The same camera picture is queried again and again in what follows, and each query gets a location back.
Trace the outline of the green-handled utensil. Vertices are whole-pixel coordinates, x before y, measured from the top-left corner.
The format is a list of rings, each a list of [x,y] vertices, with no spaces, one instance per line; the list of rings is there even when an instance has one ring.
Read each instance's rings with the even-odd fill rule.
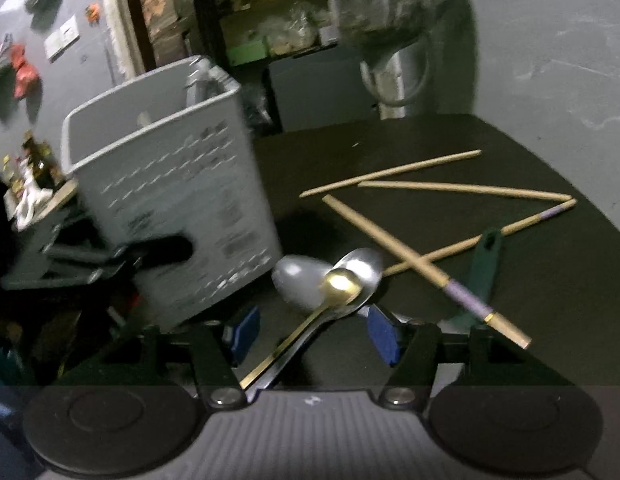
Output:
[[[497,235],[496,240],[480,242],[472,254],[470,268],[465,286],[484,302],[489,302],[492,288],[500,264],[503,236]],[[482,321],[470,312],[459,311],[453,318],[439,323],[443,333],[468,335],[474,326],[480,326]]]

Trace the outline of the gold spoon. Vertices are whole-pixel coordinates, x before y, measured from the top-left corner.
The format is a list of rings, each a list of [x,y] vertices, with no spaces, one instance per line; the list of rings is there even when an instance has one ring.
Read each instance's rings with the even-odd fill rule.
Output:
[[[247,391],[267,373],[303,335],[309,332],[310,326],[326,311],[335,312],[337,307],[347,306],[360,295],[362,286],[355,274],[347,269],[330,270],[323,279],[321,292],[324,299],[286,339],[279,344],[258,366],[247,374],[240,382],[240,387]]]

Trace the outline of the steel spoon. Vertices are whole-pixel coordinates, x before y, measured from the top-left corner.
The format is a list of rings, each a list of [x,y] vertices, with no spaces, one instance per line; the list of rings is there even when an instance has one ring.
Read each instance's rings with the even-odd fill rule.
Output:
[[[285,366],[321,328],[359,312],[383,277],[383,259],[371,248],[357,248],[342,257],[319,282],[322,302],[259,365],[240,382],[249,402],[269,389]]]

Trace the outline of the purple-banded wooden chopstick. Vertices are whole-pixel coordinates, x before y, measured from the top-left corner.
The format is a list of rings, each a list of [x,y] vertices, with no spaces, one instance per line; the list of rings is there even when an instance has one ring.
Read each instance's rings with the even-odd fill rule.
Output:
[[[440,249],[434,250],[433,252],[428,252],[428,254],[424,255],[424,258],[431,262],[436,262],[445,258],[450,258],[463,252],[467,252],[467,250],[476,247],[480,242],[484,242],[485,240],[496,240],[496,236],[508,236],[515,234],[517,232],[523,231],[525,229],[531,228],[531,226],[535,226],[541,222],[549,220],[550,218],[554,218],[563,214],[565,211],[568,211],[575,207],[578,203],[576,198],[570,198],[570,200],[565,200],[564,202],[547,208],[538,214],[532,214],[532,216],[523,218],[516,222],[509,223],[507,226],[503,226],[498,230],[488,231],[483,235],[477,235],[474,237],[467,238],[467,240],[461,240],[458,243],[442,247]]]

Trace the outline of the white perforated utensil caddy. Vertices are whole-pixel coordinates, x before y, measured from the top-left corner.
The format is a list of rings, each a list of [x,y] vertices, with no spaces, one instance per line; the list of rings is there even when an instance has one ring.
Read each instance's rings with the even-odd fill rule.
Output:
[[[75,108],[60,162],[104,239],[187,235],[193,257],[142,272],[143,323],[171,330],[269,272],[282,252],[239,83],[209,58],[208,99],[186,106],[188,65],[153,70]]]

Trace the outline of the plain wooden chopstick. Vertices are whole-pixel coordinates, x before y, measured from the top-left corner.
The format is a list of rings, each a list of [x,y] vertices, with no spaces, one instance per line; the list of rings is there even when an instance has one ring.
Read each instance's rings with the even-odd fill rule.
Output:
[[[471,151],[462,152],[462,153],[456,153],[456,154],[451,154],[451,155],[445,155],[445,156],[439,156],[435,158],[420,160],[419,162],[410,162],[409,164],[406,164],[406,165],[395,166],[392,168],[378,170],[374,172],[368,172],[368,174],[361,174],[360,176],[357,176],[357,177],[352,177],[352,178],[348,178],[345,180],[333,182],[330,184],[325,184],[322,186],[318,186],[317,188],[310,188],[309,190],[306,190],[300,193],[299,197],[307,198],[307,197],[314,196],[317,194],[338,190],[339,188],[346,188],[347,186],[356,185],[356,184],[359,184],[361,182],[368,181],[368,180],[375,180],[381,177],[391,177],[391,176],[395,176],[396,174],[405,174],[406,172],[441,166],[441,165],[449,164],[450,162],[460,162],[461,160],[478,157],[481,154],[482,154],[481,150],[471,150]]]
[[[494,195],[525,200],[547,200],[548,202],[567,202],[572,196],[564,193],[526,190],[525,188],[503,188],[503,186],[435,183],[435,182],[404,182],[404,181],[364,181],[357,185],[359,188],[387,188],[387,190],[411,190],[466,193],[477,195]]]

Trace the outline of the steel peeler with grey handle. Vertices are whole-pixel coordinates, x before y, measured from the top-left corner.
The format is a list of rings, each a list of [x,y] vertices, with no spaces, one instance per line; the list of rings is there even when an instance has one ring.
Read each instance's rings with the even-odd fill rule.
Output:
[[[188,75],[185,82],[186,106],[195,106],[208,99],[209,93],[209,61],[203,56],[197,56],[188,65]]]

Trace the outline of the wooden side shelf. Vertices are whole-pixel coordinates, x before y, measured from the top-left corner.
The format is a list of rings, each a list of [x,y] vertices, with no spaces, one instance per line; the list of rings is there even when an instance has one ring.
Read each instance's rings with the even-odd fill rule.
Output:
[[[48,188],[39,188],[36,182],[30,179],[15,209],[16,230],[25,231],[43,220],[53,211],[67,204],[77,192],[78,181],[76,179],[70,179],[56,192]]]

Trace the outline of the bottles on side shelf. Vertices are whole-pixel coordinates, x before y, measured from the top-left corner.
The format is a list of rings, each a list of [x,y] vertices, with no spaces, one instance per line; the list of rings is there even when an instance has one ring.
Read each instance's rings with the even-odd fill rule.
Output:
[[[56,192],[65,184],[51,145],[46,141],[37,141],[31,130],[24,134],[20,156],[15,159],[10,155],[4,156],[3,177],[16,200],[24,196],[26,180],[30,177],[42,190]]]

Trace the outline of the green box on shelf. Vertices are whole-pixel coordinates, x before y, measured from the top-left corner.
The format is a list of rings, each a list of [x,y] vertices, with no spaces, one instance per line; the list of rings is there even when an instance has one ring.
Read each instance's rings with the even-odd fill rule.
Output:
[[[267,46],[267,39],[263,36],[258,36],[255,39],[244,42],[244,44],[227,50],[227,58],[231,66],[240,66],[260,61],[268,56],[269,47]]]

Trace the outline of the dark cabinet box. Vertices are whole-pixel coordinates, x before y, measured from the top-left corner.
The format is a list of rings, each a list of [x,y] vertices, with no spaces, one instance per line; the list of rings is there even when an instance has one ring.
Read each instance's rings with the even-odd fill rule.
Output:
[[[269,66],[285,132],[376,119],[377,103],[365,89],[355,52],[336,46],[289,56]]]

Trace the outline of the red bag on wall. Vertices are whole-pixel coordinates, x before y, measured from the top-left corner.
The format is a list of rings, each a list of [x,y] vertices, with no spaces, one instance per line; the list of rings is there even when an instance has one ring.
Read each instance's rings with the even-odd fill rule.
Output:
[[[23,44],[13,44],[10,59],[15,71],[14,99],[21,100],[37,87],[40,75],[37,69],[27,61],[26,48]]]

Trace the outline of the white wall switch plate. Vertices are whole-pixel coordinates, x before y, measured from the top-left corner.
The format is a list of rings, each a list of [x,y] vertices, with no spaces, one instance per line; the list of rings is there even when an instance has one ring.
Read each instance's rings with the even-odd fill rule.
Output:
[[[72,15],[60,28],[51,32],[44,40],[44,52],[48,61],[53,62],[67,48],[72,46],[80,38],[78,22]]]

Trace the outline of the orange wall hook ornament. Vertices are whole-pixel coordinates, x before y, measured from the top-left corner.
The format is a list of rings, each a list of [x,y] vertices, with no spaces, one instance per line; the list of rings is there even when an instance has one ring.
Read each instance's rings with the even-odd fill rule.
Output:
[[[93,2],[90,3],[87,7],[86,10],[84,10],[84,14],[86,14],[86,21],[88,21],[88,23],[91,26],[96,26],[98,24],[100,24],[101,21],[101,7],[98,3]]]

